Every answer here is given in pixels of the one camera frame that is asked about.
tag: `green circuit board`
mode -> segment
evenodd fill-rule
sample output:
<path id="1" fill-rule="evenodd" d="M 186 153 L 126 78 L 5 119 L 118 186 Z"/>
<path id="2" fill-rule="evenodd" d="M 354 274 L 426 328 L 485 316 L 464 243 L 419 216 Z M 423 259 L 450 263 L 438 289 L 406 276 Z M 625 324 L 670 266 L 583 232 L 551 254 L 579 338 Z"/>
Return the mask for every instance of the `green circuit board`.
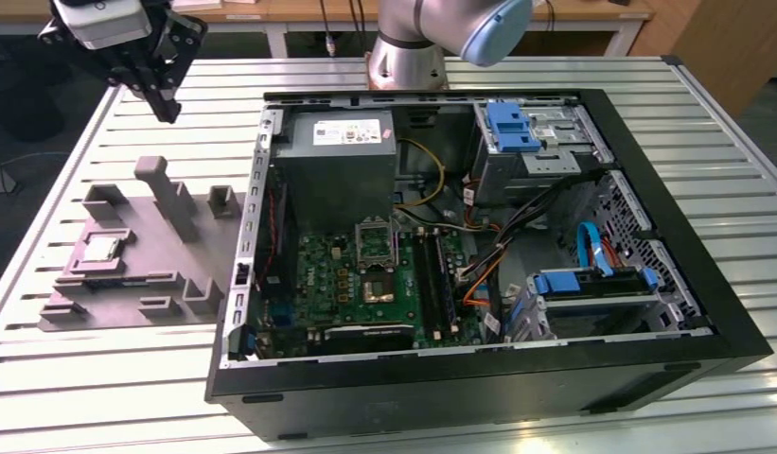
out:
<path id="1" fill-rule="evenodd" d="M 356 243 L 352 234 L 304 235 L 298 246 L 298 286 L 291 313 L 291 327 L 318 329 L 331 326 L 403 324 L 412 326 L 412 348 L 431 348 L 481 343 L 478 313 L 473 308 L 460 312 L 458 332 L 448 333 L 440 339 L 432 339 L 424 329 L 420 306 L 420 292 L 416 284 L 416 270 L 412 260 L 414 235 L 400 233 L 391 238 L 395 241 L 395 267 L 388 270 L 358 270 Z M 364 246 L 375 253 L 382 253 L 384 240 L 364 237 Z M 455 269 L 464 264 L 458 233 L 440 237 L 440 249 L 446 255 L 446 269 Z M 386 295 L 390 301 L 380 301 Z M 306 339 L 291 331 L 279 336 L 280 344 L 295 345 L 292 352 L 284 356 L 302 356 L 299 344 Z"/>

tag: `wooden table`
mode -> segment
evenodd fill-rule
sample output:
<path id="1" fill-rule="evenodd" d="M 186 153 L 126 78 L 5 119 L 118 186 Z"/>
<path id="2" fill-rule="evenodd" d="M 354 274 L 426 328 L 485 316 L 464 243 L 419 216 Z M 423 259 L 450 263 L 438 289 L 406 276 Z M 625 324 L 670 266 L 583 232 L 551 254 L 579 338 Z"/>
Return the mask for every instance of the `wooden table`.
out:
<path id="1" fill-rule="evenodd" d="M 352 31 L 347 0 L 324 0 L 328 27 Z M 379 0 L 363 0 L 364 28 L 376 30 Z M 629 7 L 606 0 L 553 0 L 555 31 L 611 31 L 613 39 L 605 56 L 619 57 L 629 52 L 653 10 L 645 0 L 631 0 Z M 319 0 L 260 0 L 255 5 L 226 3 L 220 9 L 192 11 L 188 14 L 211 24 L 212 32 L 255 31 L 267 34 L 274 58 L 287 58 L 284 35 L 291 31 L 322 31 Z M 0 0 L 0 34 L 32 34 L 48 21 L 47 0 Z M 549 10 L 537 8 L 529 31 L 549 26 Z"/>

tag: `blue drive bracket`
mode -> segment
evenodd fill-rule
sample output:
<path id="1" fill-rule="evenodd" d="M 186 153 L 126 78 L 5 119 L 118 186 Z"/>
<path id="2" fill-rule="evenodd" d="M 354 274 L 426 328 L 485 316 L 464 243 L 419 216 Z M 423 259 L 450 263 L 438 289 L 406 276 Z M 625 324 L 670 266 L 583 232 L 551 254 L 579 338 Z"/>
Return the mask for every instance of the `blue drive bracket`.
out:
<path id="1" fill-rule="evenodd" d="M 511 102 L 486 104 L 486 121 L 498 139 L 498 151 L 502 153 L 539 151 L 542 144 L 530 134 L 529 116 L 521 111 L 518 104 Z"/>

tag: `motherboard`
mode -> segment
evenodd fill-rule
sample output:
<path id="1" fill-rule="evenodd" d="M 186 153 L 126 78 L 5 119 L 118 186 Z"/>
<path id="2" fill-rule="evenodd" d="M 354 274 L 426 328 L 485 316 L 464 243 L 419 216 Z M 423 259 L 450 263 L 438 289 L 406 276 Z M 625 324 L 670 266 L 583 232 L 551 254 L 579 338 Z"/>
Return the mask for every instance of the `motherboard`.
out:
<path id="1" fill-rule="evenodd" d="M 275 357 L 316 354 L 322 345 L 355 353 L 372 342 L 399 350 L 482 343 L 479 313 L 456 300 L 466 263 L 458 232 L 379 232 L 364 223 L 352 234 L 298 242 L 295 297 L 268 302 Z M 363 267 L 367 257 L 384 266 Z"/>

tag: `yellow wire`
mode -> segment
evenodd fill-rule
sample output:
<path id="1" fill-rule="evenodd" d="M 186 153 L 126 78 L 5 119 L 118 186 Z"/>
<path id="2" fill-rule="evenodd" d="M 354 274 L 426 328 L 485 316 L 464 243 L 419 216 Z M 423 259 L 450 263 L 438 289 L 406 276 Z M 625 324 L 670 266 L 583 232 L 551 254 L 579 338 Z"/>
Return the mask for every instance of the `yellow wire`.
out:
<path id="1" fill-rule="evenodd" d="M 443 164 L 440 163 L 440 161 L 435 157 L 434 153 L 427 149 L 427 147 L 424 147 L 422 144 L 419 144 L 412 139 L 396 139 L 396 142 L 407 142 L 408 144 L 414 145 L 418 149 L 424 151 L 427 153 L 427 155 L 430 156 L 430 158 L 434 160 L 435 166 L 438 167 L 438 186 L 435 187 L 435 191 L 432 192 L 432 194 L 430 196 L 427 196 L 424 199 L 422 199 L 420 201 L 411 201 L 410 203 L 396 203 L 392 205 L 396 208 L 410 208 L 411 206 L 419 206 L 419 205 L 423 205 L 424 203 L 427 203 L 428 201 L 431 201 L 434 199 L 434 197 L 438 195 L 438 193 L 442 191 L 443 179 L 444 179 L 444 177 L 443 177 Z"/>

